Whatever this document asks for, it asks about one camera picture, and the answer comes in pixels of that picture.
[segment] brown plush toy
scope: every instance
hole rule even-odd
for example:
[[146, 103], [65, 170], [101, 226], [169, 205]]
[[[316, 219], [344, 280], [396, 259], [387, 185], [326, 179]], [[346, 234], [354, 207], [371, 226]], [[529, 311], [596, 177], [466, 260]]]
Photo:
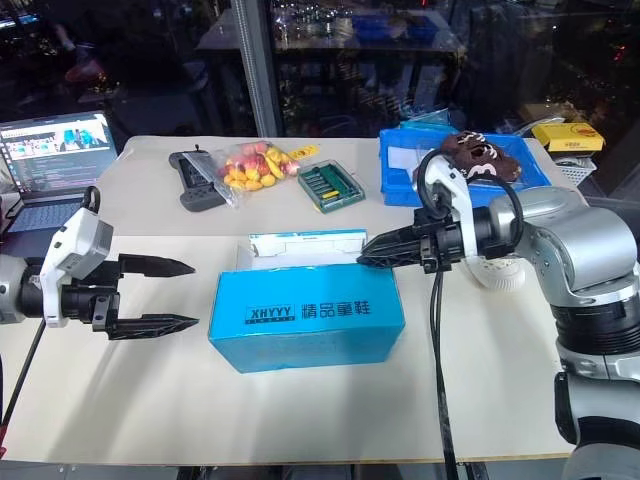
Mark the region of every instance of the brown plush toy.
[[522, 173], [517, 160], [489, 143], [481, 133], [465, 130], [449, 135], [440, 148], [451, 155], [453, 164], [466, 178], [491, 173], [507, 182], [514, 182]]

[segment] laptop screen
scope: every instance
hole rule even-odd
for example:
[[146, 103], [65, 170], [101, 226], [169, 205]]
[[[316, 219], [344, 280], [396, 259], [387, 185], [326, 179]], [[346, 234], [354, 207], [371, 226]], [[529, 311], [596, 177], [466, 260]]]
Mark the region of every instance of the laptop screen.
[[25, 199], [82, 192], [117, 157], [101, 112], [2, 124], [0, 154]]

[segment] laptop keyboard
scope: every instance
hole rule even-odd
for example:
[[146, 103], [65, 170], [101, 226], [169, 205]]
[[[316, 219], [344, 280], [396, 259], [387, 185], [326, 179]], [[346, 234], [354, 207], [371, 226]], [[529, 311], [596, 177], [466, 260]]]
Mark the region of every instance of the laptop keyboard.
[[54, 203], [23, 208], [9, 232], [28, 232], [44, 228], [58, 228], [65, 224], [80, 208], [81, 203]]

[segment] white basket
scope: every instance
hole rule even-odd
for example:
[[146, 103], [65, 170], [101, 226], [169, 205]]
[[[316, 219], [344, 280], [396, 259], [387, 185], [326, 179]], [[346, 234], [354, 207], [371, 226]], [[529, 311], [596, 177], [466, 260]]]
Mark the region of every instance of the white basket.
[[591, 175], [594, 171], [598, 169], [595, 163], [593, 163], [589, 158], [585, 159], [585, 163], [587, 164], [586, 167], [578, 167], [578, 166], [567, 167], [564, 165], [558, 165], [558, 167], [560, 167], [560, 170], [562, 170], [562, 173], [564, 173], [565, 176], [569, 180], [571, 180], [574, 185], [578, 186], [582, 183], [582, 181], [585, 178], [587, 178], [589, 175]]

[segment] metal pole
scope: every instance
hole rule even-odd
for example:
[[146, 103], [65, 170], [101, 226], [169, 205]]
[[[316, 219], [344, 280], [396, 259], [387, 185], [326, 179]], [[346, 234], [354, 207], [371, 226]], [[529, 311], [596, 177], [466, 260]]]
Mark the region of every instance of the metal pole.
[[258, 135], [277, 137], [282, 121], [267, 7], [264, 0], [231, 0], [231, 7]]

